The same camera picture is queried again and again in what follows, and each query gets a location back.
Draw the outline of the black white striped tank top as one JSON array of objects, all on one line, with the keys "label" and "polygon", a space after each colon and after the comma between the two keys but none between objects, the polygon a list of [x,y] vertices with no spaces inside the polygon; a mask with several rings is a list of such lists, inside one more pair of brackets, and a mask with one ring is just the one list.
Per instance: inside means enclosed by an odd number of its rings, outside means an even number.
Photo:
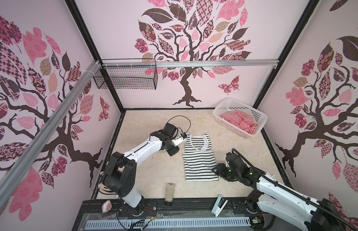
[{"label": "black white striped tank top", "polygon": [[215,154],[208,133],[201,136],[189,134],[184,143],[185,179],[188,182],[216,182],[219,177],[212,171],[216,167]]}]

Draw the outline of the red white striped tank top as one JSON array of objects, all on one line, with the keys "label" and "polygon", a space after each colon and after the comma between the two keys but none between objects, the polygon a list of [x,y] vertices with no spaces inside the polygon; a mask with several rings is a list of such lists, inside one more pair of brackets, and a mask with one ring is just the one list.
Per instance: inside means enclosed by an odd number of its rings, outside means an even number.
[{"label": "red white striped tank top", "polygon": [[254,117],[240,110],[232,110],[220,115],[220,118],[238,127],[242,131],[254,135],[258,125]]}]

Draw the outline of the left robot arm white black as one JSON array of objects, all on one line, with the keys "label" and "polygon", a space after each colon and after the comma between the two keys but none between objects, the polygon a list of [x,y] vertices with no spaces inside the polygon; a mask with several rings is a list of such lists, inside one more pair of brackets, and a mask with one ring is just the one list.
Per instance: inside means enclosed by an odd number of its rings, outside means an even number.
[{"label": "left robot arm white black", "polygon": [[102,174],[102,185],[123,199],[132,214],[140,215],[143,212],[144,198],[134,188],[138,166],[162,150],[169,156],[175,155],[180,150],[179,144],[186,138],[187,133],[179,133],[179,128],[167,122],[163,129],[152,132],[146,141],[134,149],[122,154],[113,153]]}]

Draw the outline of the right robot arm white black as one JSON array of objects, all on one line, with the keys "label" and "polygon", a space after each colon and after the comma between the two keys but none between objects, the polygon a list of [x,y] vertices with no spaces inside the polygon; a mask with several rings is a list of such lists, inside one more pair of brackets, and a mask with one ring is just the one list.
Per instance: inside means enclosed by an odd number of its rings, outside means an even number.
[{"label": "right robot arm white black", "polygon": [[240,182],[253,190],[245,200],[250,213],[272,214],[302,231],[344,231],[347,222],[328,199],[317,200],[279,183],[269,173],[253,166],[236,149],[212,172],[228,182]]}]

